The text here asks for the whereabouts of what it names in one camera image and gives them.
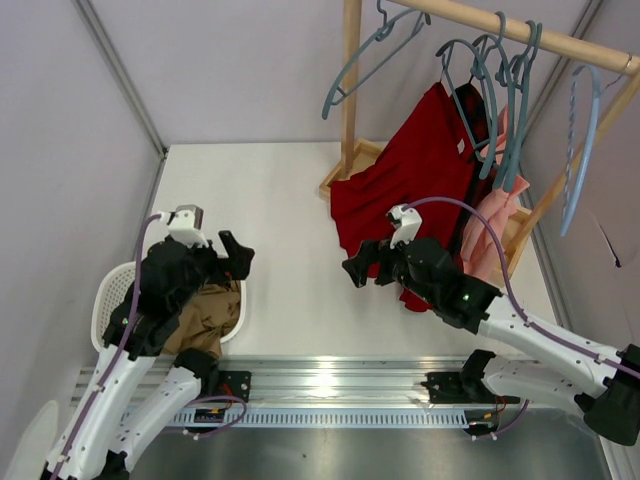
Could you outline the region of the red skirt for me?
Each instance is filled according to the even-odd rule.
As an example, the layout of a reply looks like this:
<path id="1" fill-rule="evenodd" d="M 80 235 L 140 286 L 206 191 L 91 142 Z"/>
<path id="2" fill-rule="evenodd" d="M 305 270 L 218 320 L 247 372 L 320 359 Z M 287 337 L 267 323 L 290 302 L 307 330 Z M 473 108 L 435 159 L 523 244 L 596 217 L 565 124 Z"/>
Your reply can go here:
<path id="1" fill-rule="evenodd" d="M 373 166 L 331 186 L 330 215 L 349 257 L 365 240 L 387 239 L 386 218 L 395 205 L 432 196 L 463 201 L 473 168 L 458 110 L 442 83 L 422 96 Z"/>

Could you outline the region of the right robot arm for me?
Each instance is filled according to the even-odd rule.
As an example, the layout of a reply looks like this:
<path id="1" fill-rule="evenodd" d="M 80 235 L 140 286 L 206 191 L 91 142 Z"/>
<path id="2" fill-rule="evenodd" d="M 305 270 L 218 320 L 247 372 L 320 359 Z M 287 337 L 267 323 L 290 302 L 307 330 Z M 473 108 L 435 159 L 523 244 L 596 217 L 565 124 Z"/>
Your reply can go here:
<path id="1" fill-rule="evenodd" d="M 580 417 L 622 446 L 639 438 L 639 349 L 601 345 L 517 309 L 491 284 L 469 276 L 434 239 L 405 245 L 366 241 L 342 267 L 361 288 L 373 265 L 380 286 L 398 283 L 428 303 L 445 324 L 507 344 L 532 358 L 519 364 L 477 349 L 459 373 L 475 402 L 518 397 Z"/>

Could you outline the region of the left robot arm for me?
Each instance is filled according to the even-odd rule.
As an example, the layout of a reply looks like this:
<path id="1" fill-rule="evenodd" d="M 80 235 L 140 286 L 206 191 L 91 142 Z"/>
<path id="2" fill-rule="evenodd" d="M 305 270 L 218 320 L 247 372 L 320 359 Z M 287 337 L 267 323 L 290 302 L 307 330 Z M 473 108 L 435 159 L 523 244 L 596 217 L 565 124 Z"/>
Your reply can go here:
<path id="1" fill-rule="evenodd" d="M 249 276 L 254 249 L 228 230 L 219 238 L 223 255 L 209 240 L 184 244 L 166 237 L 137 256 L 133 284 L 111 314 L 93 376 L 46 457 L 42 478 L 127 479 L 176 413 L 214 393 L 217 359 L 189 347 L 177 355 L 161 385 L 133 414 L 127 412 L 189 301 L 205 286 Z"/>

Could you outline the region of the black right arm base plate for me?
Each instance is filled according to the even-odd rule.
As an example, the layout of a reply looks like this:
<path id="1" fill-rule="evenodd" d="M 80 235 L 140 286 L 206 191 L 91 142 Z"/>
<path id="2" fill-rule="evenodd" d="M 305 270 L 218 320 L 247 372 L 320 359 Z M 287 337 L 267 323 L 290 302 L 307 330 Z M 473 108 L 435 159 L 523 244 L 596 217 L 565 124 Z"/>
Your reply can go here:
<path id="1" fill-rule="evenodd" d="M 515 396 L 499 397 L 482 390 L 479 393 L 469 393 L 462 384 L 460 375 L 456 371 L 435 371 L 425 375 L 420 382 L 434 404 L 519 404 L 521 399 Z"/>

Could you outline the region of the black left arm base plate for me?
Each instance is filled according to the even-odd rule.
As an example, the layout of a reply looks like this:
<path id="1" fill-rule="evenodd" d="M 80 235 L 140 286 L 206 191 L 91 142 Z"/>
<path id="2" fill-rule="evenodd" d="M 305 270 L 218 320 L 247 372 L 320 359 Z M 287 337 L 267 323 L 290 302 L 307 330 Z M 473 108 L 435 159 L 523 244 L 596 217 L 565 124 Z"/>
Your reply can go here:
<path id="1" fill-rule="evenodd" d="M 251 391 L 250 371 L 220 371 L 205 382 L 198 399 L 210 396 L 235 396 L 247 402 Z"/>

